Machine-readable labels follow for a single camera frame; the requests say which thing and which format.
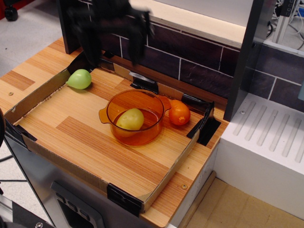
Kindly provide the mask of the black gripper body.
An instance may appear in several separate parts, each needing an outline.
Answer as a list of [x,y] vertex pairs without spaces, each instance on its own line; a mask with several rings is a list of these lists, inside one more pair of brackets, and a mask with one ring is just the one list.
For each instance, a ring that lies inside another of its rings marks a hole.
[[[116,20],[133,17],[134,24],[119,24]],[[136,9],[128,0],[93,0],[91,21],[87,26],[97,31],[151,31],[150,11]]]

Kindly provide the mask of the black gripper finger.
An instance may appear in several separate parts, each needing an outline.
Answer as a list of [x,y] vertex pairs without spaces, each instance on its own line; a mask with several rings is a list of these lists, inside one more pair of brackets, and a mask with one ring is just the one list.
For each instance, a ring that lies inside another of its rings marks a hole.
[[97,67],[100,61],[101,43],[97,35],[97,25],[91,21],[91,14],[84,10],[68,9],[71,28],[82,47],[87,61]]
[[154,36],[154,27],[151,24],[149,11],[131,11],[129,16],[134,20],[128,28],[128,53],[132,64],[137,65],[144,57],[147,38]]

